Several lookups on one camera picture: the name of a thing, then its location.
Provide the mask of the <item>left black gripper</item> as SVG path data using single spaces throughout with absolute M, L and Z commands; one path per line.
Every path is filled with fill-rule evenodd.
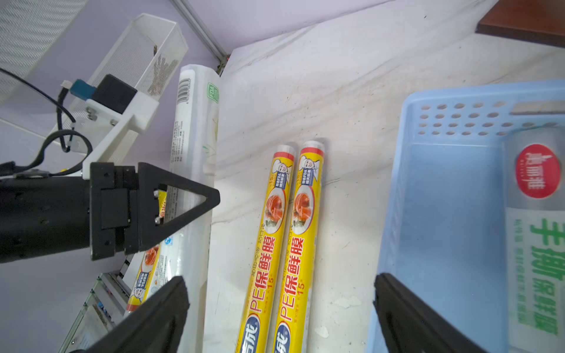
M 132 166 L 93 167 L 90 180 L 1 180 L 2 263 L 84 248 L 92 260 L 146 251 L 220 203 L 216 188 L 148 163 L 138 164 L 138 177 Z

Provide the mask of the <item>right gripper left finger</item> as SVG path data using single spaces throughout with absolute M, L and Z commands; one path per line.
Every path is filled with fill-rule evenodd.
M 185 281 L 173 277 L 138 310 L 86 352 L 177 352 L 190 303 Z

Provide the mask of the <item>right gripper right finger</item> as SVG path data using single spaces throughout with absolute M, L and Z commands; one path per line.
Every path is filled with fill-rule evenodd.
M 390 273 L 375 278 L 374 307 L 390 352 L 483 352 Z

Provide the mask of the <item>light blue plastic basket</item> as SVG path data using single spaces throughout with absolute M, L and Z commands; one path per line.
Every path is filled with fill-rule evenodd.
M 502 143 L 564 124 L 561 79 L 420 91 L 404 102 L 379 273 L 488 352 L 504 352 Z

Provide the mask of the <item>white roll grape picture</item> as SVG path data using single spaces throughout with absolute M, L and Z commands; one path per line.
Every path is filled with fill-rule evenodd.
M 170 170 L 209 187 L 214 185 L 216 171 L 219 88 L 220 77 L 213 69 L 182 67 Z M 190 302 L 178 352 L 201 352 L 203 348 L 211 222 L 212 213 L 207 212 L 160 244 L 152 291 L 181 276 Z

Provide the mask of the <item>white roll red oval label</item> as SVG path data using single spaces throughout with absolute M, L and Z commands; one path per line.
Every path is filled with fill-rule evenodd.
M 564 128 L 503 144 L 508 349 L 564 351 Z

